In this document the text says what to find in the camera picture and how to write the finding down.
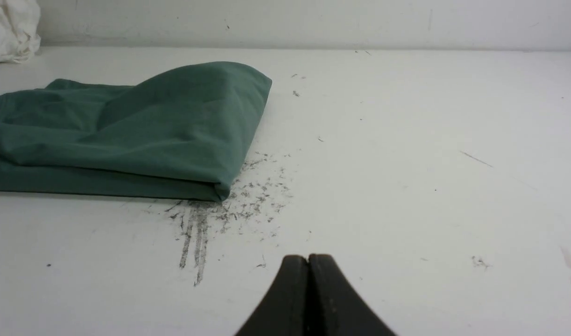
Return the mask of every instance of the white table surface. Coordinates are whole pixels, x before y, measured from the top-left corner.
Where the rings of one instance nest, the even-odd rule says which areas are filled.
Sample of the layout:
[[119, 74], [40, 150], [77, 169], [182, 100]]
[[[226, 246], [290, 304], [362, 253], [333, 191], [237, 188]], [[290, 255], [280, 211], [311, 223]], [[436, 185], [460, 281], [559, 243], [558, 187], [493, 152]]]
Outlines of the white table surface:
[[213, 60], [273, 79], [235, 198], [0, 193], [0, 336], [231, 336], [313, 252], [401, 336], [571, 336], [571, 53], [48, 47], [0, 94]]

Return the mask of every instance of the green cloth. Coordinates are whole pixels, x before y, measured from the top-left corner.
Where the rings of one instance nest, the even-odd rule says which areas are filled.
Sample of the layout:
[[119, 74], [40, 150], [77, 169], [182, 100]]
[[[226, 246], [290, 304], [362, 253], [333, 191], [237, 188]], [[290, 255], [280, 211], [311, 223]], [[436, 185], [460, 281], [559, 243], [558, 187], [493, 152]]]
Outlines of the green cloth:
[[213, 62], [136, 86], [57, 79], [3, 94], [0, 191], [225, 200], [271, 83]]

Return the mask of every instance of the scratch mark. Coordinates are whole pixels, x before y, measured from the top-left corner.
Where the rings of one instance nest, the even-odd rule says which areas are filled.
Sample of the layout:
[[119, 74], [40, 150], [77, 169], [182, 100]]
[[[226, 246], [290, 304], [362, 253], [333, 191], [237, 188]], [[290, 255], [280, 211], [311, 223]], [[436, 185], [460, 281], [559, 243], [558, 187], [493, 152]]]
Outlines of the scratch mark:
[[516, 181], [522, 183], [523, 185], [526, 185], [526, 187], [529, 187], [530, 189], [533, 189], [534, 191], [539, 191], [536, 187], [531, 186], [530, 184], [518, 179], [518, 178], [514, 178], [513, 176], [511, 176], [512, 179], [515, 179]]
[[123, 208], [126, 204], [128, 204], [129, 202], [133, 201], [134, 197], [130, 198], [129, 200], [127, 200], [125, 203], [123, 203], [122, 205], [119, 206], [119, 208]]
[[150, 208], [152, 208], [152, 207], [153, 207], [153, 204], [155, 204], [155, 203], [156, 203], [156, 202], [158, 202], [158, 201], [159, 201], [159, 199], [158, 199], [158, 198], [157, 198], [157, 199], [155, 199], [155, 200], [153, 200], [153, 202], [152, 202], [152, 203], [151, 203], [151, 204], [148, 206], [148, 208], [147, 208], [147, 209], [150, 209]]
[[489, 166], [490, 168], [494, 168], [493, 166], [491, 166], [490, 164], [486, 163], [485, 161], [478, 160], [477, 158], [471, 156], [470, 154], [468, 154], [468, 153], [466, 153], [466, 152], [460, 151], [460, 153], [466, 155], [467, 157], [469, 157], [469, 158], [471, 158], [471, 159], [473, 159], [473, 160], [477, 160], [478, 162], [481, 162], [482, 164], [486, 164], [486, 165]]
[[429, 14], [429, 32], [430, 32], [430, 27], [432, 26], [433, 23], [433, 9], [430, 9], [430, 14]]
[[258, 268], [258, 267], [266, 268], [266, 266], [267, 266], [267, 262], [266, 262], [266, 260], [264, 260], [264, 254], [263, 254], [262, 255], [262, 264], [256, 265], [255, 268]]
[[181, 204], [183, 204], [183, 200], [177, 202], [176, 204], [174, 204], [174, 206], [172, 206], [171, 208], [168, 208], [167, 210], [165, 210], [165, 212], [172, 211], [173, 209], [175, 209], [176, 206], [180, 206]]

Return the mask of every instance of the folded green fabric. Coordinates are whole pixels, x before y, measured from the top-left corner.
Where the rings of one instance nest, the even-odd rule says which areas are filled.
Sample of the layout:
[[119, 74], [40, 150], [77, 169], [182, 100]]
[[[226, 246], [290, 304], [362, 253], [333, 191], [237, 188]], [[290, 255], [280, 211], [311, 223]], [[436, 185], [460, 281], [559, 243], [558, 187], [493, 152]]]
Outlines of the folded green fabric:
[[224, 200], [271, 83], [213, 62], [136, 86], [57, 79], [3, 94], [0, 191]]

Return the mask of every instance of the dirt mark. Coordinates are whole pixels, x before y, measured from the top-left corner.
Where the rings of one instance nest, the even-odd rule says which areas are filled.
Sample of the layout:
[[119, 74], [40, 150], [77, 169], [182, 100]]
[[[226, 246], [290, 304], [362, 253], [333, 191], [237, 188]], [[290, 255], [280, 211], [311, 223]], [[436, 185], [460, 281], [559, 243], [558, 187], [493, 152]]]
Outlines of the dirt mark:
[[472, 265], [474, 267], [484, 267], [485, 272], [489, 267], [492, 267], [492, 265], [484, 262], [482, 257], [476, 257], [475, 255], [472, 256]]
[[279, 227], [273, 221], [292, 198], [288, 187], [290, 172], [281, 166], [289, 157], [290, 154], [250, 154], [232, 185], [229, 198], [223, 203], [176, 200], [162, 211], [163, 217], [176, 225], [176, 239], [184, 238], [179, 268], [187, 267], [192, 238], [196, 236], [195, 287], [204, 278], [209, 241], [217, 236], [237, 234], [260, 242], [277, 238]]

